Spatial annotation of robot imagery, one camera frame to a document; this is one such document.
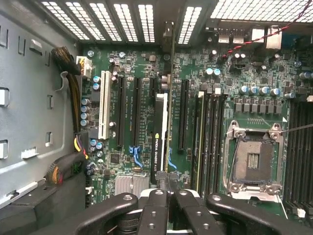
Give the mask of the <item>open black PC case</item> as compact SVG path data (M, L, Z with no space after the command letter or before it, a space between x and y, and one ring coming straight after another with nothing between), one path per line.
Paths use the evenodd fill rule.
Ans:
M162 51L166 21L172 51L313 51L313 0L0 0L0 235L30 235L92 206L76 57L107 46ZM166 235L194 235L174 191ZM136 235L139 216L109 235Z

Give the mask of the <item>green motherboard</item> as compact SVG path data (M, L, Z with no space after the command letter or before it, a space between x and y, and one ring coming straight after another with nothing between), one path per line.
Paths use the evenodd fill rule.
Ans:
M205 196L206 168L206 94L225 96L223 125L224 140L232 120L241 127L267 128L278 122L282 130L289 128L290 101L299 102L301 115L303 103L313 102L313 51L249 49L226 56L226 48L203 47L196 49L177 48L171 52L170 90L168 92L168 129L166 136L166 173L176 173L179 189L196 191L201 198L210 194L212 171L212 108L210 124L210 186ZM81 101L82 140L89 156L87 165L87 205L95 205L114 194L116 176L146 176L150 179L151 149L154 116L154 99L149 97L149 80L163 71L163 53L157 48L144 47L94 47L85 50L92 60L91 80L83 79ZM109 138L98 138L101 71L112 74ZM126 87L126 110L124 143L117 147L117 93L119 77L124 76ZM143 167L134 162L129 152L132 142L132 109L134 78L142 81L141 112L139 130L139 160ZM185 149L178 150L179 107L181 81L189 80ZM294 131L292 141L294 178ZM299 175L299 203L293 202L293 183L291 190L291 208L284 203L285 171L288 137L284 137L282 168L283 188L279 197L281 203L261 201L251 198L246 201L254 206L293 219L308 223L313 227L313 207L305 208L301 202L301 174ZM302 155L299 146L299 157ZM217 187L218 168L218 132L216 144L215 192L226 194L223 185L223 160L220 191ZM149 188L159 188L149 182Z

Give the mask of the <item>black RAM slot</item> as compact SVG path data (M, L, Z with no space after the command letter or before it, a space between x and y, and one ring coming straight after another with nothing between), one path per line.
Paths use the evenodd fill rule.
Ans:
M206 168L205 168L205 189L204 193L205 196L209 193L209 186L210 186L210 124L211 124L211 95L206 94L206 149L205 149L205 156L206 156Z
M299 102L295 103L295 110L294 110L294 121L295 127L301 126L301 105ZM301 208L299 203L299 178L301 174L301 159L299 157L299 146L301 145L301 130L297 129L294 132L295 142L294 142L294 178L293 178L293 202L297 208Z
M313 102L303 103L304 125L313 124ZM311 157L312 157L312 138L313 126L306 127L301 131L301 150L302 150L302 170L301 170L301 202L305 208L309 208L311 203Z
M287 159L285 171L285 187L284 187L284 203L288 208L291 208L291 190L292 190L292 177L293 177L293 155L292 155L292 141L293 133L291 129L294 127L294 101L290 101L290 115L289 115L289 128L286 136L288 137L287 146Z
M313 124L313 106L311 108L312 114L310 115L311 121ZM310 128L310 137L311 137L311 150L310 150L310 204L312 204L313 207L313 127Z
M221 183L221 171L222 171L222 160L223 160L223 125L224 125L224 102L225 96L219 96L219 109L218 109L218 168L217 168L217 187L216 192L220 191L220 183Z
M218 98L213 95L212 96L212 147L211 147L211 153L212 153L212 171L211 171L211 189L210 193L215 192L215 173L216 173L216 144L217 144L217 129L218 129Z

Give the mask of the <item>white expansion slot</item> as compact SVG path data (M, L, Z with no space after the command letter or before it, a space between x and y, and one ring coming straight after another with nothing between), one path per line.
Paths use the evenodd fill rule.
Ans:
M101 71L98 138L103 140L110 136L111 77L112 74L109 71Z

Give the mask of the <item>short black expansion slot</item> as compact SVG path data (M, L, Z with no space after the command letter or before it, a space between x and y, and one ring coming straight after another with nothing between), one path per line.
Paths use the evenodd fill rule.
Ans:
M157 93L157 79L150 77L149 80L149 97L155 97Z

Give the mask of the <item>thin metal locking lever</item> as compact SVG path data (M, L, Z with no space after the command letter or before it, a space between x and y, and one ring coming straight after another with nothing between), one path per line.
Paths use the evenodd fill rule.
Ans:
M279 132L280 135L284 134L284 133L288 133L288 132L293 132L293 131L297 131L297 130L302 130L302 129L307 129L307 128L311 128L313 127L313 124L308 124L308 125L304 125L304 126L300 126L300 127L294 127L288 130L282 130Z
M232 176L233 176L233 170L234 170L234 164L236 161L236 154L238 152L238 148L240 145L240 142L242 141L243 138L243 134L239 134L236 145L235 145L235 150L233 152L233 157L232 157L232 162L230 165L230 169L229 169L229 174L228 174L228 179L227 179L227 184L226 184L226 194L230 194L231 193L231 189L230 189L230 181L232 180Z

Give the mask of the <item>CPU socket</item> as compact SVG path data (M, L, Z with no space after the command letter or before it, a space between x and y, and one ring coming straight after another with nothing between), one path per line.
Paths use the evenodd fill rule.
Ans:
M256 191L280 195L284 153L284 137L280 131L282 126L278 122L267 128L241 127L236 120L230 122L224 140L225 189L235 145L239 134L243 134L230 181L231 192Z

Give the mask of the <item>white power connector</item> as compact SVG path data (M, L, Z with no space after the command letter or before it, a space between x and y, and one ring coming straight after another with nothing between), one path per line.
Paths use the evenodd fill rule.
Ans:
M76 63L80 66L81 75L86 77L88 80L91 80L92 74L92 60L86 56L77 56Z

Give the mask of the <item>silver chipset heatsink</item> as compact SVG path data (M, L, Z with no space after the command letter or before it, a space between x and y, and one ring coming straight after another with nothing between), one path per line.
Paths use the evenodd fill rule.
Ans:
M116 176L114 194L131 193L140 197L143 190L149 188L149 177L146 176Z

